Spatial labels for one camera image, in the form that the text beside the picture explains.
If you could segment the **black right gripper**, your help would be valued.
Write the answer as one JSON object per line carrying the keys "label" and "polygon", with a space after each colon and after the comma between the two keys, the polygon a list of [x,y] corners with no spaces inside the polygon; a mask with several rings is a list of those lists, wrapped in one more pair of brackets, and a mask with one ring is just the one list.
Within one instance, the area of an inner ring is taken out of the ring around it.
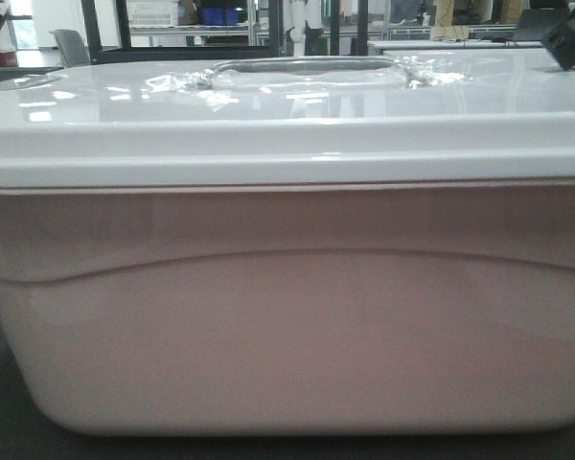
{"label": "black right gripper", "polygon": [[543,35],[540,43],[563,70],[575,66],[575,7]]}

